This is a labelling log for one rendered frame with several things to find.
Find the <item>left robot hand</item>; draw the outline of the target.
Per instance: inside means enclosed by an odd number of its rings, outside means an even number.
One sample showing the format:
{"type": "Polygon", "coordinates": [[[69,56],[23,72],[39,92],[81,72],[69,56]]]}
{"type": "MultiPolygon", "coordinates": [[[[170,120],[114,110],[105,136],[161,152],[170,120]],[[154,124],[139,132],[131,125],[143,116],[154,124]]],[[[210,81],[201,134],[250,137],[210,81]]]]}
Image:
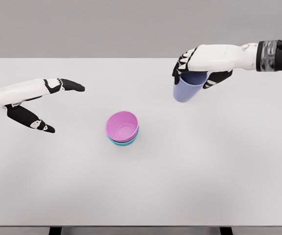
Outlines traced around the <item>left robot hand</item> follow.
{"type": "Polygon", "coordinates": [[[0,88],[0,108],[12,120],[31,129],[54,133],[55,129],[36,114],[21,106],[25,101],[41,98],[60,91],[84,92],[85,87],[68,79],[33,79],[0,88]]]}

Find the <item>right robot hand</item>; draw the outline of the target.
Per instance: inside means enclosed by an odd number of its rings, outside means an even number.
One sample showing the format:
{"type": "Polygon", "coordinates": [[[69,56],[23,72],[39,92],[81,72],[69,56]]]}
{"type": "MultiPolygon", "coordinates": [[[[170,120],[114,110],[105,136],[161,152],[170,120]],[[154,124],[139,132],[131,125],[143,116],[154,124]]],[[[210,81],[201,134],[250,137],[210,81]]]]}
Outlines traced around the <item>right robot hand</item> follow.
{"type": "Polygon", "coordinates": [[[200,45],[182,54],[176,62],[172,76],[174,84],[179,83],[180,75],[189,72],[206,72],[207,81],[203,89],[208,89],[221,83],[230,76],[236,68],[235,55],[239,46],[234,45],[200,45]]]}

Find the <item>pink plastic bowl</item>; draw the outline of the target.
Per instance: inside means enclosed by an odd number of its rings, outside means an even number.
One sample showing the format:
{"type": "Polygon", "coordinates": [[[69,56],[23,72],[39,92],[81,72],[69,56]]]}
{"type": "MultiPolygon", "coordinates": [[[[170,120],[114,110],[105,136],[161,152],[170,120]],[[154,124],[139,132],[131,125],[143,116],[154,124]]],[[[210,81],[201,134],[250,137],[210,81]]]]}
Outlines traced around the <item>pink plastic bowl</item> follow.
{"type": "Polygon", "coordinates": [[[135,114],[129,111],[114,113],[106,122],[105,132],[116,142],[132,140],[139,129],[139,121],[135,114]]]}

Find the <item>lavender blue plastic cup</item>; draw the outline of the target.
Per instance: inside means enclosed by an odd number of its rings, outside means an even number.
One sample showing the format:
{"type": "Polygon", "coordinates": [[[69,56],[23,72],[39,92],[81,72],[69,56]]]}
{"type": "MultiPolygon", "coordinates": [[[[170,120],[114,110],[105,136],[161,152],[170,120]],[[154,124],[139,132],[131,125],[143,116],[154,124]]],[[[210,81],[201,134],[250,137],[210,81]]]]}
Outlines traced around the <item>lavender blue plastic cup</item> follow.
{"type": "Polygon", "coordinates": [[[178,102],[187,102],[199,92],[207,80],[207,72],[183,72],[173,86],[173,97],[178,102]]]}

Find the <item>teal plastic bowl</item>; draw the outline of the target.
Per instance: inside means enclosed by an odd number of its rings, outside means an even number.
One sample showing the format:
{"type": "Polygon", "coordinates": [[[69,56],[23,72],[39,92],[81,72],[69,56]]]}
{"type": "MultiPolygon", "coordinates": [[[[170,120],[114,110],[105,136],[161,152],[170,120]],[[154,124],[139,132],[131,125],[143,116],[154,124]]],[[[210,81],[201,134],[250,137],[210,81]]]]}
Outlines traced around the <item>teal plastic bowl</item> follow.
{"type": "Polygon", "coordinates": [[[131,140],[127,141],[127,142],[117,142],[117,141],[113,140],[112,138],[110,138],[108,135],[107,135],[107,137],[108,137],[108,139],[109,139],[112,143],[114,143],[115,145],[118,145],[118,146],[127,146],[127,145],[133,143],[133,142],[136,140],[136,138],[138,137],[138,134],[139,134],[139,127],[137,128],[137,131],[136,131],[135,136],[134,136],[131,140]]]}

